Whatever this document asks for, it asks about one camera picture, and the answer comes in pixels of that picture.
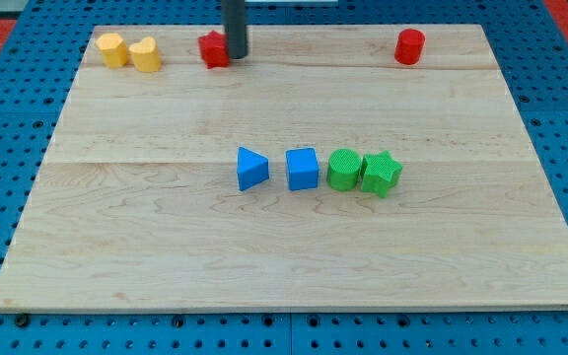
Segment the grey cylindrical robot arm rod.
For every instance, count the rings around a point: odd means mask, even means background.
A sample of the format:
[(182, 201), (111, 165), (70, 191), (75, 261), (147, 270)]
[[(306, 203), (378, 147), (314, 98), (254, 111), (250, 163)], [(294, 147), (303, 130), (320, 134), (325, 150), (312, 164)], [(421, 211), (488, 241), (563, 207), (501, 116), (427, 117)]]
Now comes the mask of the grey cylindrical robot arm rod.
[(245, 0), (221, 0), (222, 24), (231, 59), (249, 55), (247, 8)]

